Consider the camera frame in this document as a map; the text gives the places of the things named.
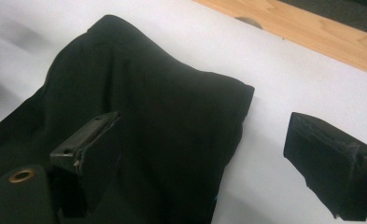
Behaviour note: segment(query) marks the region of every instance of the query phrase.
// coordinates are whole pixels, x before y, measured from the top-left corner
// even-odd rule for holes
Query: white surface
[[[43,84],[56,54],[105,14],[183,63],[256,88],[213,223],[345,223],[305,186],[283,146],[292,111],[367,143],[367,73],[192,1],[0,0],[0,120]]]

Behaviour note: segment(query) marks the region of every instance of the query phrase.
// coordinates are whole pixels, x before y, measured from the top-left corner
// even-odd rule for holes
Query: wooden edge
[[[194,0],[367,72],[367,33],[276,0]]]

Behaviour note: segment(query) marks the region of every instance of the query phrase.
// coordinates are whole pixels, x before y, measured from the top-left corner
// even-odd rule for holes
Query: white table
[[[213,223],[345,223],[282,153],[292,111],[367,143],[367,73],[192,1],[0,0],[0,120],[43,84],[56,54],[105,14],[183,63],[256,88]]]

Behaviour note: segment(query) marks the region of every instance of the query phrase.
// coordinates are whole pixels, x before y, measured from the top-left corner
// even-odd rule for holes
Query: metal grommet
[[[8,181],[12,184],[18,184],[32,178],[35,175],[34,169],[20,170],[14,175],[11,175]]]

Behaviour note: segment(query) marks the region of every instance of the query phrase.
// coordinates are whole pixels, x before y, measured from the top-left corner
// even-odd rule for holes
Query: black cloth
[[[119,111],[127,128],[119,170],[93,214],[98,223],[208,223],[253,92],[104,16],[0,122],[0,176],[26,164],[50,171],[53,149],[95,116]]]

